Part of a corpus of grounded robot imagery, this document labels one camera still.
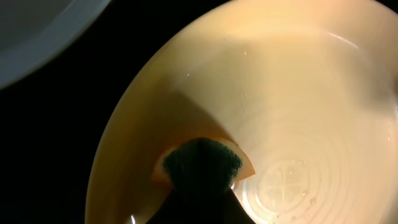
dark green sponge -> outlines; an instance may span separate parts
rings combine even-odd
[[[176,191],[195,203],[221,198],[241,167],[242,159],[231,149],[208,138],[182,144],[163,161]]]

dark background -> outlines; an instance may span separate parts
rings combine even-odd
[[[91,165],[121,95],[166,41],[224,2],[115,0],[56,59],[2,90],[0,223],[84,223]]]

plate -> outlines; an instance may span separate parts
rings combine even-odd
[[[174,139],[237,142],[234,192],[256,223],[396,223],[398,16],[365,0],[231,1],[181,30],[120,99],[98,146],[86,223],[145,223]]]
[[[110,0],[2,0],[0,88],[18,81],[71,44]]]

cream-colored plate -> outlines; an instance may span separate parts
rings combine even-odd
[[[234,191],[256,223],[396,222],[397,41],[398,16],[374,1],[232,1],[209,12],[121,98],[86,223],[145,223],[168,194],[149,179],[153,162],[198,134],[249,156],[256,175]]]

bowl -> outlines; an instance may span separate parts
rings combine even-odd
[[[32,73],[73,42],[110,0],[0,2],[0,88]]]
[[[396,223],[398,16],[366,0],[231,1],[142,68],[99,143],[86,223],[145,223],[178,138],[238,143],[234,192],[256,223]]]

